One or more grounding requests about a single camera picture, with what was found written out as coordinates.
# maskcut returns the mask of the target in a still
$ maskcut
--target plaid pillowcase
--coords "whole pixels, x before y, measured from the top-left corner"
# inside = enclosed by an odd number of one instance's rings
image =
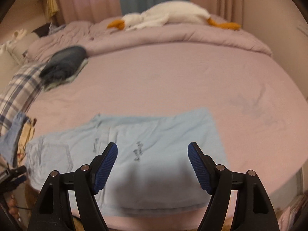
[[[0,95],[0,138],[11,127],[13,117],[26,112],[41,91],[39,74],[45,63],[29,63],[13,76]]]

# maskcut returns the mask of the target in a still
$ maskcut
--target folded clothes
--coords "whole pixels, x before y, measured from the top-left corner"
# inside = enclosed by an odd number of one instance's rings
[[[14,158],[17,151],[19,137],[27,120],[28,117],[23,112],[18,112],[13,119],[11,128],[0,141],[0,154],[7,163],[13,167],[16,165]]]
[[[71,77],[87,58],[86,50],[81,46],[71,46],[55,53],[39,77],[44,85],[64,81]]]
[[[52,170],[75,171],[114,142],[117,160],[105,188],[95,196],[101,213],[175,214],[209,203],[187,155],[193,141],[217,164],[227,164],[211,113],[198,109],[170,117],[97,115],[78,128],[30,141],[26,167],[31,186],[40,190]],[[77,209],[74,192],[69,197]]]
[[[80,73],[80,71],[84,68],[85,65],[87,65],[88,63],[88,59],[84,59],[81,63],[81,65],[79,66],[79,68],[77,69],[77,71],[75,72],[75,74],[73,74],[71,77],[65,79],[64,81],[59,81],[59,82],[53,82],[51,84],[45,85],[44,86],[44,91],[49,91],[53,88],[58,87],[59,85],[63,85],[66,83],[71,83],[72,81],[74,81],[76,79],[76,77],[78,76],[78,74]]]

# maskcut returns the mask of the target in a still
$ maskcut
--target white goose plush toy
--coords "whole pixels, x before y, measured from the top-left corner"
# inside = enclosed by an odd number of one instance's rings
[[[107,28],[118,28],[119,30],[129,31],[161,27],[166,23],[209,24],[214,27],[233,30],[239,30],[241,27],[235,22],[216,23],[206,9],[192,2],[169,1],[159,3],[141,14],[127,14],[120,20],[111,22]]]

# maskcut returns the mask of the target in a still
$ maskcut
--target metal pivot screw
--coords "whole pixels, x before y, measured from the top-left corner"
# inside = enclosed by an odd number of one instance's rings
[[[224,171],[224,165],[218,164],[216,165],[217,170]]]
[[[253,171],[253,170],[249,170],[249,171],[248,171],[248,174],[249,174],[250,176],[255,176],[255,175],[256,175],[256,172]]]
[[[83,165],[82,167],[81,167],[81,170],[82,171],[87,171],[87,170],[89,170],[89,168],[90,168],[90,166],[89,165]]]
[[[54,170],[50,173],[51,177],[55,177],[56,175],[58,175],[58,171]]]

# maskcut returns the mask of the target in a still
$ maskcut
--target pink comforter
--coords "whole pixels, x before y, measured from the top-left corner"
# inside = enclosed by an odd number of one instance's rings
[[[81,125],[98,113],[168,116],[207,107],[229,169],[255,170],[269,194],[306,161],[307,103],[254,36],[188,24],[115,32],[105,30],[107,23],[73,22],[29,48],[28,57],[37,61],[72,44],[83,45],[90,56],[73,83],[42,92],[32,104],[36,136]],[[203,214],[105,221],[122,230],[186,230],[197,227]]]

